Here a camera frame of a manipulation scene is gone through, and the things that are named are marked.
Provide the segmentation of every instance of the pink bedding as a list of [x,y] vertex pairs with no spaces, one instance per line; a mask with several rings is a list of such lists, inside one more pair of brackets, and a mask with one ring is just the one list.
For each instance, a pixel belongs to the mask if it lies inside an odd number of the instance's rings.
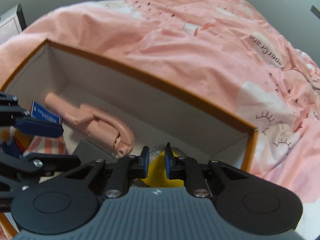
[[175,82],[259,128],[251,172],[304,203],[320,234],[320,70],[244,0],[115,0],[60,8],[0,46],[0,84],[50,37]]

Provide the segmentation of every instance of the open box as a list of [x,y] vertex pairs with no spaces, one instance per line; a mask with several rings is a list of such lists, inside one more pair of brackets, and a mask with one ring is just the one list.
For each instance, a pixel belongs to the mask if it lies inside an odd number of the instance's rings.
[[[132,129],[134,155],[144,145],[171,142],[199,163],[217,159],[249,171],[253,159],[257,140],[253,125],[175,84],[82,48],[42,42],[1,91],[18,96],[25,109],[33,100],[44,106],[50,92],[74,106],[89,103],[103,108]],[[86,135],[68,123],[63,128],[72,154]],[[3,214],[0,222],[11,236],[15,234]]]

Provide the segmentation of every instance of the screw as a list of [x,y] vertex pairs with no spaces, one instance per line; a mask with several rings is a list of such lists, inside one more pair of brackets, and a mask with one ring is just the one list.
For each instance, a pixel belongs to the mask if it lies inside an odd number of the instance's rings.
[[109,189],[106,191],[106,197],[108,198],[116,198],[120,197],[121,192],[117,189]]
[[34,160],[33,164],[38,168],[41,168],[43,166],[43,163],[41,160]]
[[196,189],[193,192],[193,195],[195,195],[196,197],[207,197],[209,196],[209,191],[207,191],[206,189],[200,188],[200,189]]

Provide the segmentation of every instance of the white logo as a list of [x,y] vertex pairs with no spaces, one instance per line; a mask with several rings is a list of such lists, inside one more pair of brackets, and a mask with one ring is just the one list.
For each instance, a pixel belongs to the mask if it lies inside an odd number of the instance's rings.
[[155,194],[156,196],[158,196],[162,193],[162,191],[159,189],[155,189],[152,193]]

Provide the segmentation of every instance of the yellow object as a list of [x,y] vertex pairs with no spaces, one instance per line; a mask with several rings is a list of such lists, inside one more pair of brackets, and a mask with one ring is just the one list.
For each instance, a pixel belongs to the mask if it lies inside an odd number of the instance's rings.
[[11,135],[8,131],[2,131],[1,132],[1,138],[6,142],[9,141],[11,138]]
[[164,166],[164,152],[149,165],[148,176],[141,179],[149,187],[183,187],[181,179],[167,179]]
[[25,149],[28,149],[32,141],[32,137],[29,137],[28,135],[23,134],[18,129],[14,131],[14,138],[17,139]]

